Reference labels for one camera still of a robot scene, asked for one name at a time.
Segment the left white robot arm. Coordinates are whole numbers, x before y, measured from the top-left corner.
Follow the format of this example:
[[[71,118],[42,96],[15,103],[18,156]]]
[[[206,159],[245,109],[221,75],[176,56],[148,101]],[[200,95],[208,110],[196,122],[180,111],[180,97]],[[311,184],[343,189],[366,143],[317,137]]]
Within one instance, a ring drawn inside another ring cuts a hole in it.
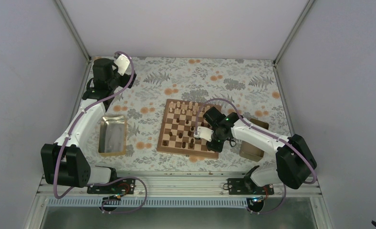
[[[116,60],[101,58],[93,63],[93,77],[86,85],[79,110],[65,132],[41,149],[44,177],[48,184],[85,187],[99,184],[106,193],[118,188],[111,169],[90,165],[85,156],[86,143],[96,123],[109,108],[117,88],[130,88],[136,73],[126,71],[133,64],[121,54]]]

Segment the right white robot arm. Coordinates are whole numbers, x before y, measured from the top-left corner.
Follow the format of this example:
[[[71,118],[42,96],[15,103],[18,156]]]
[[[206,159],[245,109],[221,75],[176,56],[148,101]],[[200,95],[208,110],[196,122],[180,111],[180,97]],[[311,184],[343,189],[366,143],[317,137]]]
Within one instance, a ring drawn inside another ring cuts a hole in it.
[[[196,125],[194,137],[206,140],[207,149],[221,152],[225,141],[236,139],[275,157],[274,165],[255,166],[245,175],[244,188],[249,194],[256,194],[262,186],[273,183],[298,189],[307,183],[309,176],[313,176],[311,183],[317,180],[317,162],[302,136],[275,134],[236,112],[224,115],[214,107],[204,113],[204,119],[210,126]]]

